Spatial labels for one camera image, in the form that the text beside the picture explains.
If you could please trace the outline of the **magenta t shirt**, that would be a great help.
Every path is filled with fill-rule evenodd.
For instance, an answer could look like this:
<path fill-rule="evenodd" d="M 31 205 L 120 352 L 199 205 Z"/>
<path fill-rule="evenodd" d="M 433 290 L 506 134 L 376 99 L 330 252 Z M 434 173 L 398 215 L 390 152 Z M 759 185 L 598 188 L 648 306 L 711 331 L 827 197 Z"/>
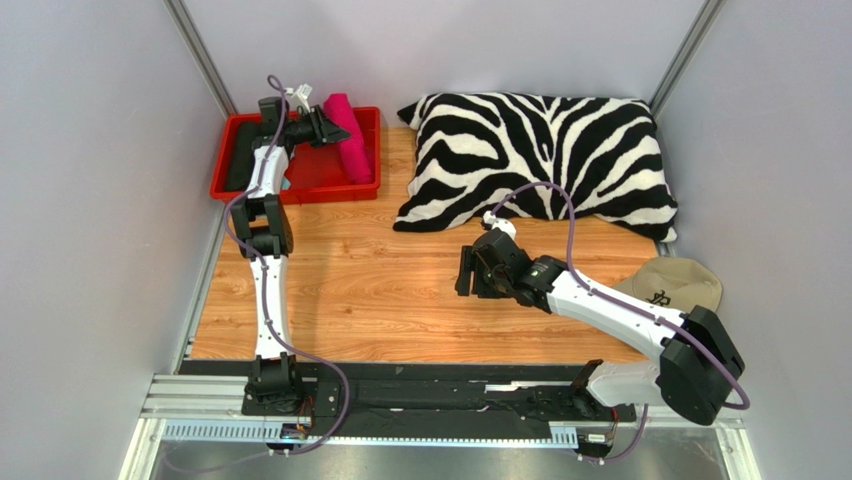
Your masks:
<path fill-rule="evenodd" d="M 368 159 L 363 133 L 348 95 L 342 92 L 332 93 L 323 107 L 329 119 L 348 134 L 346 139 L 336 143 L 347 178 L 356 185 L 371 183 L 374 179 L 373 167 Z"/>

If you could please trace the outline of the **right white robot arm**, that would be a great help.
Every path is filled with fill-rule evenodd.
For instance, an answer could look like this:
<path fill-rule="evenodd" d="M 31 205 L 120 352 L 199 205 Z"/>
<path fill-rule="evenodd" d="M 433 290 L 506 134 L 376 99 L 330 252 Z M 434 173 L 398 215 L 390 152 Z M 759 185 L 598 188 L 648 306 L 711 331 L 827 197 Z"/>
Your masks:
<path fill-rule="evenodd" d="M 568 258 L 531 257 L 497 228 L 462 246 L 456 291 L 578 320 L 641 353 L 639 362 L 593 363 L 580 379 L 580 389 L 601 405 L 665 406 L 702 426 L 724 409 L 751 406 L 740 382 L 744 359 L 705 307 L 685 312 L 633 298 L 591 279 Z"/>

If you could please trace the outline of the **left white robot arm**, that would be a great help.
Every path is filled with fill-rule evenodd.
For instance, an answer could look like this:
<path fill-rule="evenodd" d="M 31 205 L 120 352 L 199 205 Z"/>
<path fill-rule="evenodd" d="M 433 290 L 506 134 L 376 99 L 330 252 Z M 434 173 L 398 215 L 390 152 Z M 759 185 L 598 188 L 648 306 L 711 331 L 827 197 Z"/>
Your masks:
<path fill-rule="evenodd" d="M 255 285 L 258 337 L 245 387 L 249 414 L 293 414 L 306 400 L 287 326 L 286 274 L 293 252 L 292 228 L 280 192 L 295 147 L 322 147 L 352 134 L 315 105 L 291 118 L 281 97 L 259 101 L 261 122 L 250 144 L 254 157 L 246 191 L 228 206 L 230 235 L 249 261 Z"/>

